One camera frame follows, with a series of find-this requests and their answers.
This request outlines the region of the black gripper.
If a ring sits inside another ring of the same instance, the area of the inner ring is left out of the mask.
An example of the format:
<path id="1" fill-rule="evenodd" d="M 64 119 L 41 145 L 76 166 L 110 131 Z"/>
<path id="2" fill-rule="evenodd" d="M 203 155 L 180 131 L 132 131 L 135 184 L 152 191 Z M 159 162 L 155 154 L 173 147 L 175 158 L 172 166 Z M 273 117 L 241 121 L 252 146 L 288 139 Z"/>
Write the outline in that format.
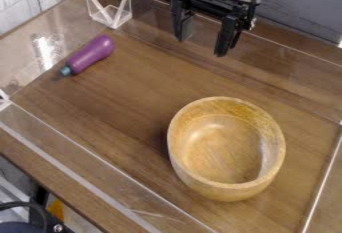
<path id="1" fill-rule="evenodd" d="M 173 35 L 179 42 L 193 33 L 193 13 L 221 19 L 213 54 L 223 57 L 232 49 L 243 31 L 243 24 L 255 19 L 259 0 L 169 0 Z"/>

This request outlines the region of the dark robot arm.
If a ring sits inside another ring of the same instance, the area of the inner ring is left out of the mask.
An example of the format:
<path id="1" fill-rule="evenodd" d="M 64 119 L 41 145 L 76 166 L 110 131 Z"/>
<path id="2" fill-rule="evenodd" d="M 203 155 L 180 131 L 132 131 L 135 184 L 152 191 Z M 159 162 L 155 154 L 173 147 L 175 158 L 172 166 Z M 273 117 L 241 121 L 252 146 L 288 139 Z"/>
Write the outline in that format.
<path id="1" fill-rule="evenodd" d="M 179 42 L 193 33 L 193 17 L 200 13 L 220 21 L 213 54 L 223 57 L 233 49 L 243 31 L 255 27 L 260 0 L 168 0 L 173 36 Z"/>

